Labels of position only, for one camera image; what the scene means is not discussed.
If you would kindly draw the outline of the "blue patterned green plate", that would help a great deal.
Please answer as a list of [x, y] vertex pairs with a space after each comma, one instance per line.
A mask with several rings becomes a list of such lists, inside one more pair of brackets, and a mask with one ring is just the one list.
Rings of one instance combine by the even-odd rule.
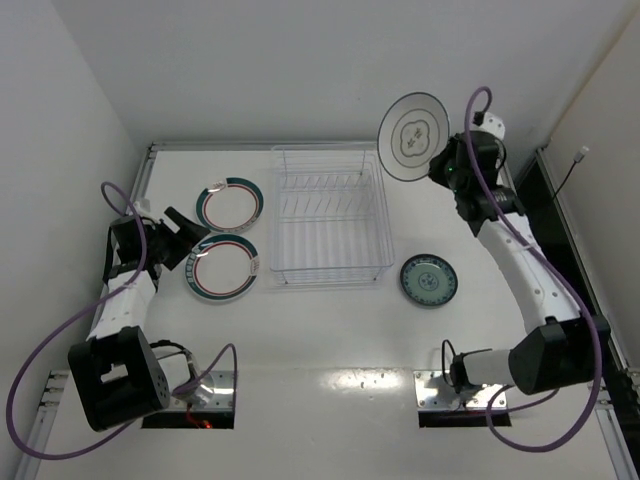
[[407, 299], [426, 308], [449, 303], [456, 295], [459, 280], [453, 266], [433, 254], [414, 255], [399, 272], [399, 285]]

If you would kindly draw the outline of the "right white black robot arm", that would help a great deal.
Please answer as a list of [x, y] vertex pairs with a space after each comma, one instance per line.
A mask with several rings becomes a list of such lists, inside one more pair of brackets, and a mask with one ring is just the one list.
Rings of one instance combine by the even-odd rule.
[[502, 142], [487, 132], [459, 133], [430, 163], [429, 178], [453, 192], [459, 216], [498, 265], [526, 333], [511, 349], [455, 355], [453, 388], [501, 384], [532, 395], [590, 382], [602, 371], [610, 326], [551, 272], [522, 202], [498, 182], [503, 152]]

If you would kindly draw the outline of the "white plate with dark rim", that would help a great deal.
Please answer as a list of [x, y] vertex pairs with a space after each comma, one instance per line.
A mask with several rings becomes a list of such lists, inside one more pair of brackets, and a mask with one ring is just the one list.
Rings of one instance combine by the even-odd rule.
[[401, 182], [427, 176], [429, 164], [450, 137], [446, 108], [435, 96], [413, 92], [398, 99], [378, 129], [377, 152], [383, 169]]

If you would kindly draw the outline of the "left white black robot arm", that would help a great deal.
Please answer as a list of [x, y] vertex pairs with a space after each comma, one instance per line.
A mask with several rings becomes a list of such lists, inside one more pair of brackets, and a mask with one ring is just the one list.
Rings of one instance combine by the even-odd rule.
[[109, 299], [87, 339], [68, 362], [89, 426], [105, 431], [167, 408], [170, 387], [143, 327], [163, 270], [188, 257], [209, 230], [168, 207], [141, 217], [142, 244], [132, 215], [108, 230], [102, 280]]

